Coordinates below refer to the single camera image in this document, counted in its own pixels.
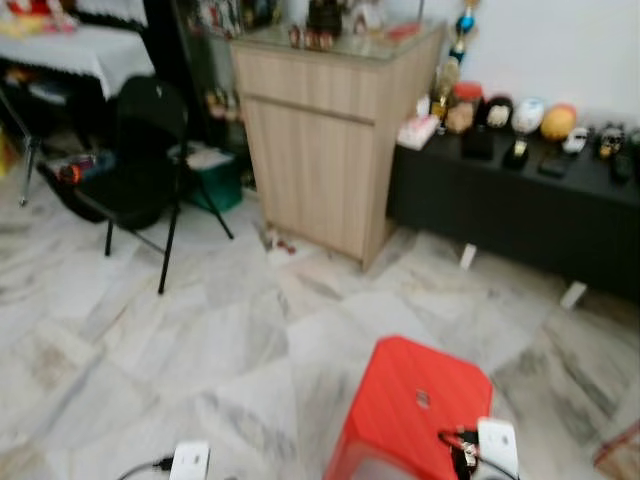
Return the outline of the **pink tissue box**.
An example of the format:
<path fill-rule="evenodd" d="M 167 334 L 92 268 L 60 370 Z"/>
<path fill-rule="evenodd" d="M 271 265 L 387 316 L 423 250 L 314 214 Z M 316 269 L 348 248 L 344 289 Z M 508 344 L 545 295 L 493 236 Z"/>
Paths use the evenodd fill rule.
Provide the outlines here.
<path fill-rule="evenodd" d="M 411 148 L 411 150 L 421 150 L 438 131 L 440 123 L 442 120 L 436 115 L 413 116 L 399 128 L 396 138 L 397 145 Z"/>

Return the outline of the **orange round figurine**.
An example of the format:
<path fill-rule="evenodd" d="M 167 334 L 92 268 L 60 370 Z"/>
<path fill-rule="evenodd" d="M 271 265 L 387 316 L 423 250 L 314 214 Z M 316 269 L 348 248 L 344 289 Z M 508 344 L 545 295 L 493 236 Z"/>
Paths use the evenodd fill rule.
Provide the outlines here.
<path fill-rule="evenodd" d="M 549 106 L 541 119 L 540 134 L 544 140 L 563 142 L 570 137 L 577 124 L 577 109 L 566 102 Z"/>

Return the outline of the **white toy car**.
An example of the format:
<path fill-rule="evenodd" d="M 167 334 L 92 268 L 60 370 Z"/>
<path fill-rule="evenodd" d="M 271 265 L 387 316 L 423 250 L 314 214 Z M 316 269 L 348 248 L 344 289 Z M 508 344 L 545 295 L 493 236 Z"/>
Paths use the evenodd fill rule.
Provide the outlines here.
<path fill-rule="evenodd" d="M 586 146 L 591 138 L 590 128 L 586 127 L 575 127 L 572 129 L 570 133 L 567 134 L 566 138 L 564 138 L 561 143 L 561 151 L 563 154 L 580 154 L 581 151 L 584 151 Z"/>

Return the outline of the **black red tool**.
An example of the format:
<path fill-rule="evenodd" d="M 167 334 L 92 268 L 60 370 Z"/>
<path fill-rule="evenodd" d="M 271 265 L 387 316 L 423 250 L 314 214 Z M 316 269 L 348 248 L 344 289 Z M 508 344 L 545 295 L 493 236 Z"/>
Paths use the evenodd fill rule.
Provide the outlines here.
<path fill-rule="evenodd" d="M 64 186 L 78 186 L 97 175 L 110 172 L 116 165 L 113 151 L 102 150 L 74 154 L 55 161 L 54 175 Z"/>

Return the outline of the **blue gold trophy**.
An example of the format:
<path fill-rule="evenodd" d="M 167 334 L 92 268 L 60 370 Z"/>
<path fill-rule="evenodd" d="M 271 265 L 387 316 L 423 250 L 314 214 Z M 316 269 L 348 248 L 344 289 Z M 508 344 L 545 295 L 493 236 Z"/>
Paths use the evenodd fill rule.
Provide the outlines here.
<path fill-rule="evenodd" d="M 454 22 L 454 37 L 448 50 L 448 58 L 460 67 L 465 60 L 468 37 L 476 27 L 476 10 L 480 0 L 463 0 L 463 10 Z"/>

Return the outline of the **black flat case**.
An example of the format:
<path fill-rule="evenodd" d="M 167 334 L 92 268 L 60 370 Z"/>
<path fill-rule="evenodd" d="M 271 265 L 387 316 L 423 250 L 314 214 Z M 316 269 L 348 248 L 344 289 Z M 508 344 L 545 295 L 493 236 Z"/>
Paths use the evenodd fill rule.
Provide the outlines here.
<path fill-rule="evenodd" d="M 540 157 L 538 173 L 544 177 L 563 179 L 573 165 L 575 157 L 562 151 L 552 151 Z"/>

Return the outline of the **table with white cloth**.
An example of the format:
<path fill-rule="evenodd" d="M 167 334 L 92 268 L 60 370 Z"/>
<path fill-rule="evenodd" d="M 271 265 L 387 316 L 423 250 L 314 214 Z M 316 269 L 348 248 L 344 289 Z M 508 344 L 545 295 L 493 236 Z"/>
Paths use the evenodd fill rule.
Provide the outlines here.
<path fill-rule="evenodd" d="M 104 26 L 20 38 L 0 35 L 0 58 L 93 77 L 106 99 L 118 95 L 129 78 L 156 73 L 137 32 Z"/>

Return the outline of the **light wood cabinet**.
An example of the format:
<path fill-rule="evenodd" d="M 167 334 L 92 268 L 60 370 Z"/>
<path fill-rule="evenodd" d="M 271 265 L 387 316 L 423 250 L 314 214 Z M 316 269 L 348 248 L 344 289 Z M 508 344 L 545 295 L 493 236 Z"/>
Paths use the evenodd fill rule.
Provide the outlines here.
<path fill-rule="evenodd" d="M 397 41 L 351 35 L 317 50 L 276 26 L 232 41 L 253 178 L 271 229 L 370 268 L 393 229 L 387 201 L 398 132 L 434 81 L 445 35 L 430 22 Z"/>

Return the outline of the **red plastic stool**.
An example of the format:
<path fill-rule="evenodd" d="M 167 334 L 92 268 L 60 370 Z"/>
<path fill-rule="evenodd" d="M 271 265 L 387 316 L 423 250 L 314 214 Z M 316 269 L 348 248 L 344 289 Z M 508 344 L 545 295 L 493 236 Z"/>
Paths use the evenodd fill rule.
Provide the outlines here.
<path fill-rule="evenodd" d="M 480 367 L 388 335 L 376 342 L 323 480 L 349 480 L 378 460 L 417 480 L 468 480 L 465 461 L 439 438 L 476 428 L 494 388 Z"/>

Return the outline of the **black folding chair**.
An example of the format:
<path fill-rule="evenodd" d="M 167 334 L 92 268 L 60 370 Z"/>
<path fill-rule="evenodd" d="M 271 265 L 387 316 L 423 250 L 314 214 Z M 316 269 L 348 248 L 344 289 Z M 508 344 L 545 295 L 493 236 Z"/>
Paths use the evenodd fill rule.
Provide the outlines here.
<path fill-rule="evenodd" d="M 198 146 L 182 92 L 163 79 L 132 77 L 116 95 L 115 106 L 115 137 L 105 148 L 116 155 L 110 172 L 78 186 L 58 182 L 54 166 L 42 166 L 40 173 L 65 209 L 79 219 L 105 224 L 105 255 L 113 251 L 119 230 L 161 253 L 157 293 L 164 294 L 184 207 L 214 216 L 228 239 L 236 234 L 223 212 L 188 201 L 193 188 L 206 200 L 210 195 L 187 164 Z"/>

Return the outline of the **marble pattern board on legs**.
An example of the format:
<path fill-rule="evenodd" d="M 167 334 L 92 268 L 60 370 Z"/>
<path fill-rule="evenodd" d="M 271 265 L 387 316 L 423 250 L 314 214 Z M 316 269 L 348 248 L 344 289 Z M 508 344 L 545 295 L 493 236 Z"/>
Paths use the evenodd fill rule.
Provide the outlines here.
<path fill-rule="evenodd" d="M 640 422 L 636 421 L 604 440 L 591 458 L 595 470 L 609 480 L 640 480 L 639 434 Z"/>

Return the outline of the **red-lidded jar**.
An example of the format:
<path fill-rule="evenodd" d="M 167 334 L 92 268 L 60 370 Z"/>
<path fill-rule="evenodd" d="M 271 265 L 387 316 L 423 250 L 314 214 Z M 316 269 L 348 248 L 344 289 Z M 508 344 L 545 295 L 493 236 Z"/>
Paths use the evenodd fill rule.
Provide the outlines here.
<path fill-rule="evenodd" d="M 475 124 L 477 109 L 484 102 L 484 90 L 480 83 L 460 82 L 454 84 L 451 105 L 445 114 L 445 131 L 462 134 Z"/>

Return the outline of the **black box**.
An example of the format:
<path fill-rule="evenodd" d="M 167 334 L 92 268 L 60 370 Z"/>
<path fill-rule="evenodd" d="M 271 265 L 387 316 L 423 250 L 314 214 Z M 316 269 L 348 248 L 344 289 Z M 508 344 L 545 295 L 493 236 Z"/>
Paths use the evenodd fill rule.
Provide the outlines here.
<path fill-rule="evenodd" d="M 474 127 L 461 136 L 461 154 L 463 159 L 488 163 L 494 151 L 494 132 L 485 127 Z"/>

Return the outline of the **green plastic bin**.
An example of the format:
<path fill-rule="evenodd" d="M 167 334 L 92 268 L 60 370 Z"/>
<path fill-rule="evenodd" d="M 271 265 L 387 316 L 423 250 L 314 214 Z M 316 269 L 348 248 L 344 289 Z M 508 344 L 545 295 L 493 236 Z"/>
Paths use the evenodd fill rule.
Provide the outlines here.
<path fill-rule="evenodd" d="M 187 157 L 187 164 L 210 195 L 210 200 L 206 200 L 197 188 L 193 188 L 188 195 L 192 204 L 228 212 L 242 201 L 241 165 L 236 157 L 218 148 L 197 148 Z"/>

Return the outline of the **black remote control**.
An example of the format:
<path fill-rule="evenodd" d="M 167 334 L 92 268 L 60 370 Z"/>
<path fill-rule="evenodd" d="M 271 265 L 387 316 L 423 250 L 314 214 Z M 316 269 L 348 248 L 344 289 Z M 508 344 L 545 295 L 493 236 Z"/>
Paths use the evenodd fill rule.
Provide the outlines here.
<path fill-rule="evenodd" d="M 626 186 L 635 177 L 636 154 L 632 148 L 620 148 L 609 159 L 609 179 L 614 186 Z"/>

